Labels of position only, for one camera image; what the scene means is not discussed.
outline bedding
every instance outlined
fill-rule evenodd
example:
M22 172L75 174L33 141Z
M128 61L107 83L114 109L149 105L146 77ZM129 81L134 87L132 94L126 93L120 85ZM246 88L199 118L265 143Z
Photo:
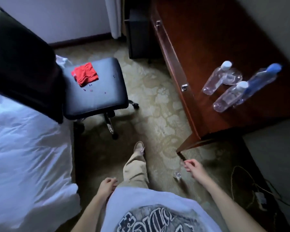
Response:
M70 125L0 95L0 232L55 231L80 210Z

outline carpet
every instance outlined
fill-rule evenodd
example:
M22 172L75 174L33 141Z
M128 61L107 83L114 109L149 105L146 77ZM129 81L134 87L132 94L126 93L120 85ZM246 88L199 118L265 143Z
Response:
M123 71L128 97L140 106L139 110L130 105L127 109L115 111L112 124L119 134L118 140L112 140L102 115L84 121L85 132L75 137L76 182L82 207L88 205L106 177L123 180L122 168L132 155L134 144L142 140L146 147L150 188L196 200L222 231L228 231L209 193L180 166L175 150L191 134L191 129L163 59L151 64L146 59L131 60L126 43L116 40L62 48L56 50L56 54L69 58L73 65L116 57ZM200 161L209 175L231 195L230 176L235 165L245 166L254 178L261 179L259 185L264 183L244 146L241 137L235 137L183 154L187 159ZM181 172L180 183L172 177L174 171ZM245 172L236 170L234 197L244 208L253 199L251 184L252 180ZM268 231L274 230L274 212L259 210L256 201L246 210ZM70 230L77 219L70 220L61 229Z

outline beige shoe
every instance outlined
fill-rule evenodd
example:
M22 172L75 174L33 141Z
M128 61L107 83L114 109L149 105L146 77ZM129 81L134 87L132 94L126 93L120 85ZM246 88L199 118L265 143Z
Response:
M142 155L145 152L145 147L142 141L138 141L135 146L133 152L139 151Z

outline person's left hand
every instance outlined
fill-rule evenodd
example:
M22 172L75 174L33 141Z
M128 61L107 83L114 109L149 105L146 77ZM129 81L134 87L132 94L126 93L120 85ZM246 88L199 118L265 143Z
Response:
M97 195L102 199L106 200L110 194L115 190L117 186L116 178L106 178L104 179L98 189Z

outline white bottle cap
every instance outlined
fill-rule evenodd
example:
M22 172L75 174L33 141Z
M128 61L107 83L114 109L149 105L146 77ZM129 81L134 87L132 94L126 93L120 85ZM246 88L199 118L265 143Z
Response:
M232 67L232 63L230 61L224 61L220 66L221 70L227 71Z
M236 85L236 89L239 92L244 92L245 89L248 88L248 82L247 81L241 81Z

